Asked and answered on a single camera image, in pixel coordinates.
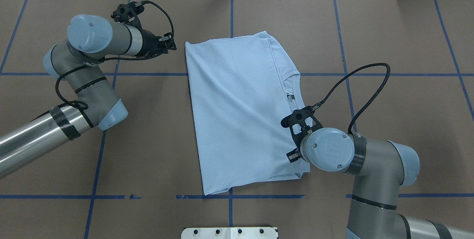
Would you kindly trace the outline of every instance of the light blue cloth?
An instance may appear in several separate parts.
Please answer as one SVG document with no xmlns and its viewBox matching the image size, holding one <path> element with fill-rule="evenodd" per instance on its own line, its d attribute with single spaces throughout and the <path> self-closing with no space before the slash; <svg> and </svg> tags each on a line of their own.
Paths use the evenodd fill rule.
<svg viewBox="0 0 474 239">
<path fill-rule="evenodd" d="M 286 157 L 295 145 L 280 121 L 304 104 L 300 73 L 275 38 L 186 42 L 186 61 L 205 195 L 310 171 Z"/>
</svg>

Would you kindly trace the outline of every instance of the robotic arm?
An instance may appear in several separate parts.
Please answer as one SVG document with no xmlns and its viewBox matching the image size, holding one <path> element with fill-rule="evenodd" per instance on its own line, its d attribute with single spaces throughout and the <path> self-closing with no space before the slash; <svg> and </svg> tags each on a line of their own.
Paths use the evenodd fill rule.
<svg viewBox="0 0 474 239">
<path fill-rule="evenodd" d="M 156 6 L 167 16 L 170 33 L 160 37 L 142 28 L 138 15 L 145 4 Z M 93 15 L 75 16 L 68 26 L 67 40 L 44 56 L 44 68 L 57 79 L 56 93 L 64 103 L 0 137 L 0 179 L 95 126 L 106 130 L 128 116 L 99 64 L 111 59 L 151 59 L 176 50 L 173 23 L 155 3 L 121 4 L 111 17 L 114 21 Z M 105 58 L 108 54 L 138 58 Z M 59 83 L 63 79 L 77 94 L 77 100 L 68 101 L 61 95 Z"/>
<path fill-rule="evenodd" d="M 302 158 L 321 170 L 355 176 L 347 239 L 474 239 L 472 232 L 397 214 L 400 186 L 412 185 L 420 172 L 415 150 L 351 134 L 351 129 L 344 133 L 323 128 L 313 116 L 319 106 L 296 110 L 281 120 L 297 146 L 287 156 L 290 162 Z M 313 126 L 305 122 L 308 118 Z M 297 134 L 296 124 L 301 127 Z"/>
</svg>

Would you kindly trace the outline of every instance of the white bracket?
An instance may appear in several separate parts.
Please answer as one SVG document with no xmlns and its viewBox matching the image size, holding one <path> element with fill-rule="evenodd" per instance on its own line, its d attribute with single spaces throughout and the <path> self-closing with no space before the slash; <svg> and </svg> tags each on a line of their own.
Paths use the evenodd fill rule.
<svg viewBox="0 0 474 239">
<path fill-rule="evenodd" d="M 278 239 L 278 228 L 186 228 L 181 233 L 181 239 Z"/>
</svg>

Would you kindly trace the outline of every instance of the table surface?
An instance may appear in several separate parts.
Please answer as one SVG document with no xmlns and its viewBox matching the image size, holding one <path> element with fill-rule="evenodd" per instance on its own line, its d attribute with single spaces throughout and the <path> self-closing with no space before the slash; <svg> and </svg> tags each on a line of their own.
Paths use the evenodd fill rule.
<svg viewBox="0 0 474 239">
<path fill-rule="evenodd" d="M 0 134 L 61 101 L 43 55 L 80 13 L 108 18 L 141 0 L 1 0 Z M 179 238 L 184 227 L 273 226 L 280 238 L 343 238 L 353 178 L 312 168 L 301 180 L 203 197 L 184 42 L 267 30 L 301 72 L 306 104 L 346 72 L 387 62 L 392 75 L 357 131 L 413 147 L 417 182 L 398 212 L 474 229 L 474 5 L 458 0 L 151 0 L 171 16 L 178 50 L 101 65 L 129 111 L 0 180 L 2 238 Z M 169 30 L 154 9 L 144 28 Z M 383 78 L 367 70 L 339 87 L 317 118 L 345 130 Z M 63 93 L 74 93 L 63 86 Z"/>
</svg>

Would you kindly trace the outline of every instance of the blue joint cap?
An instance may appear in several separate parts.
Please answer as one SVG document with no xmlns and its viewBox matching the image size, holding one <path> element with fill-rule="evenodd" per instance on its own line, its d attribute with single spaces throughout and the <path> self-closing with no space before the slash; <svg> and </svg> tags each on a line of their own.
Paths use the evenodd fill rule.
<svg viewBox="0 0 474 239">
<path fill-rule="evenodd" d="M 346 239 L 360 239 L 360 237 L 346 227 Z"/>
<path fill-rule="evenodd" d="M 80 14 L 72 18 L 67 27 L 71 45 L 85 53 L 104 50 L 112 41 L 112 25 L 100 16 Z"/>
<path fill-rule="evenodd" d="M 108 112 L 108 114 L 100 121 L 99 129 L 102 131 L 107 130 L 108 128 L 116 125 L 117 123 L 123 121 L 128 116 L 128 111 L 123 105 L 122 99 L 119 99 L 113 108 Z"/>
<path fill-rule="evenodd" d="M 56 72 L 56 70 L 54 70 L 53 61 L 51 60 L 51 53 L 53 53 L 55 47 L 56 46 L 50 49 L 48 53 L 46 53 L 46 55 L 43 57 L 43 67 L 49 75 L 58 79 L 59 74 Z"/>
<path fill-rule="evenodd" d="M 354 159 L 354 143 L 343 131 L 321 128 L 310 134 L 301 146 L 303 158 L 317 168 L 337 172 L 347 168 Z"/>
<path fill-rule="evenodd" d="M 391 143 L 400 155 L 401 164 L 403 165 L 403 186 L 413 185 L 418 174 L 420 173 L 420 158 L 413 148 L 388 141 Z"/>
</svg>

